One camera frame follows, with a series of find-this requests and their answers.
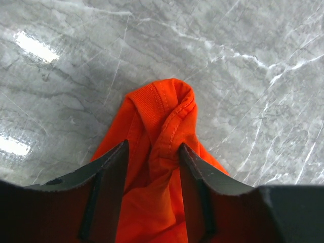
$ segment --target black object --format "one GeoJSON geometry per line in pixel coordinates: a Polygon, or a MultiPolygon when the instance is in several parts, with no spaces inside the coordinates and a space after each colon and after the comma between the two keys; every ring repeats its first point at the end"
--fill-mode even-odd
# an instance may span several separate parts
{"type": "Polygon", "coordinates": [[[128,151],[125,141],[45,185],[0,181],[0,242],[115,242],[128,151]]]}
{"type": "Polygon", "coordinates": [[[180,176],[189,243],[323,243],[323,186],[242,184],[187,145],[180,176]]]}

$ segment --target crumpled cloth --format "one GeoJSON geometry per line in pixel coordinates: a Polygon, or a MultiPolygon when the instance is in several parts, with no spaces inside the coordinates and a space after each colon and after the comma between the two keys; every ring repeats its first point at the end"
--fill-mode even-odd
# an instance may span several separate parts
{"type": "Polygon", "coordinates": [[[198,141],[197,114],[192,87],[175,78],[155,81],[126,95],[93,157],[95,160],[123,140],[129,141],[117,243],[188,242],[179,146],[188,144],[227,174],[198,141]]]}

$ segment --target red fabric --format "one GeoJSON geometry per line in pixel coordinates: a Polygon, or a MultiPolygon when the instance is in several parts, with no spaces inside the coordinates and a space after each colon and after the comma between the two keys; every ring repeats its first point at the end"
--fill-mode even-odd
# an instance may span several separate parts
{"type": "Polygon", "coordinates": [[[196,136],[193,89],[178,79],[155,81],[129,93],[93,159],[128,139],[129,167],[117,243],[188,242],[178,149],[188,144],[226,173],[196,136]]]}

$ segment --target folded fabric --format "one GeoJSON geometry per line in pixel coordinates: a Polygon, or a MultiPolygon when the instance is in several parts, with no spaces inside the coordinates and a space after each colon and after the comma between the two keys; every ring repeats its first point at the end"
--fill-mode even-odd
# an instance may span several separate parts
{"type": "Polygon", "coordinates": [[[155,81],[127,94],[93,159],[127,139],[129,167],[117,243],[188,242],[178,149],[188,144],[226,173],[196,136],[193,89],[178,79],[155,81]]]}

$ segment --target gray marble table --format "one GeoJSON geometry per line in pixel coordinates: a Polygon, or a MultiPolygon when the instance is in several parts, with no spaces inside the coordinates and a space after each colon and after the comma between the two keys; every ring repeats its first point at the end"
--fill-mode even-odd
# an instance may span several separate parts
{"type": "Polygon", "coordinates": [[[88,163],[126,93],[177,77],[234,178],[323,184],[323,14],[311,0],[0,0],[0,178],[88,163]]]}

